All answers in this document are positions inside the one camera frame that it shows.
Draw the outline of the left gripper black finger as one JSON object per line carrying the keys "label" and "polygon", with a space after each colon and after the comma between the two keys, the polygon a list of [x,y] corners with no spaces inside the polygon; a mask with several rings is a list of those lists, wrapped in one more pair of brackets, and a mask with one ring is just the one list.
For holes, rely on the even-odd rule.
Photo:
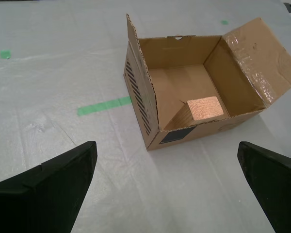
{"label": "left gripper black finger", "polygon": [[291,233],[291,158],[240,142],[237,158],[256,199],[277,233]]}
{"label": "left gripper black finger", "polygon": [[97,144],[85,142],[0,182],[0,233],[71,232],[90,187]]}

